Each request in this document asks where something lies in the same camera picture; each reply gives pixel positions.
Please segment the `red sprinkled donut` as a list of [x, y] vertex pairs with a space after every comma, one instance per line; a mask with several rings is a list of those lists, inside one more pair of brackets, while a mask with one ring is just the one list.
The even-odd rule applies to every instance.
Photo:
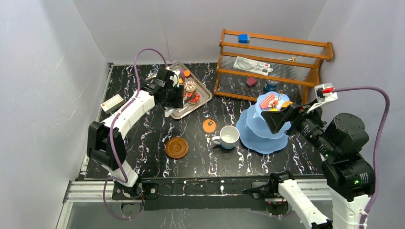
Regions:
[[200, 94], [193, 92], [193, 93], [189, 93], [187, 96], [188, 99], [188, 103], [190, 104], [197, 104], [200, 101]]

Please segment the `steel food tongs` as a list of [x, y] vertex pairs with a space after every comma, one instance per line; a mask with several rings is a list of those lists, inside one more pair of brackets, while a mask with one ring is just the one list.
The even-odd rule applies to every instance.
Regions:
[[164, 111], [164, 117], [169, 117], [173, 112], [175, 112], [177, 109], [183, 109], [184, 108], [184, 104], [188, 103], [188, 99], [186, 97], [185, 100], [181, 100], [180, 103], [176, 104], [175, 107], [172, 108], [166, 108]]

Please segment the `brown chocolate chip cookie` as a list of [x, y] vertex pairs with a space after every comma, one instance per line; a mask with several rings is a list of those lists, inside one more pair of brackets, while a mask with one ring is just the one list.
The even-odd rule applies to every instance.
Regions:
[[286, 108], [286, 107], [288, 107], [290, 104], [293, 104], [293, 103], [294, 103], [294, 102], [292, 102], [292, 101], [286, 101], [286, 102], [284, 102], [284, 103], [281, 105], [280, 109]]

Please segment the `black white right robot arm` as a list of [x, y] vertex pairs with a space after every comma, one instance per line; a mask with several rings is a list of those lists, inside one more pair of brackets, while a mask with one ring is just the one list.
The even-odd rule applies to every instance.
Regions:
[[314, 103], [290, 104], [280, 111], [261, 113], [269, 129], [276, 133], [291, 123], [288, 135], [300, 134], [323, 156], [321, 169], [332, 198], [332, 218], [321, 213], [303, 193], [289, 171], [272, 173], [267, 184], [242, 190], [242, 194], [270, 194], [283, 198], [307, 229], [357, 229], [361, 216], [375, 192], [376, 175], [361, 156], [369, 141], [364, 122], [349, 113], [337, 114], [327, 124], [322, 109]]

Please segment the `pink layered cake slice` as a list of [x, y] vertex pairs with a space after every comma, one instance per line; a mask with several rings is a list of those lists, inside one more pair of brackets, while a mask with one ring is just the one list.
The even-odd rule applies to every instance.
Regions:
[[265, 108], [274, 108], [278, 105], [279, 99], [274, 95], [270, 94], [268, 97], [266, 97], [260, 104], [259, 106], [262, 109]]

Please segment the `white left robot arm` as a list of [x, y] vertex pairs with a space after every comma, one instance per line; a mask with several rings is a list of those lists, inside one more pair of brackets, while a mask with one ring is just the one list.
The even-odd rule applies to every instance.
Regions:
[[89, 126], [87, 156], [123, 185], [130, 198], [140, 197], [143, 186], [137, 182], [138, 174], [126, 161], [124, 139], [136, 122], [155, 105], [183, 108], [183, 91], [180, 71], [161, 68], [151, 82], [141, 82], [134, 95], [117, 112]]

